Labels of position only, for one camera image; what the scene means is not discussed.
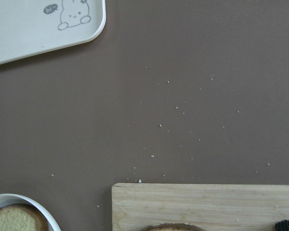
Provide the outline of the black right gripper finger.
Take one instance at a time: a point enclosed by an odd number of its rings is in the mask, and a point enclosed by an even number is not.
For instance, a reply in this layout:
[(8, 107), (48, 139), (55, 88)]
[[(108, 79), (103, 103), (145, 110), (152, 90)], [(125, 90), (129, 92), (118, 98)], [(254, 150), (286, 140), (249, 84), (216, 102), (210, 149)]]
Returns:
[(276, 231), (289, 231), (289, 220), (283, 220), (275, 224)]

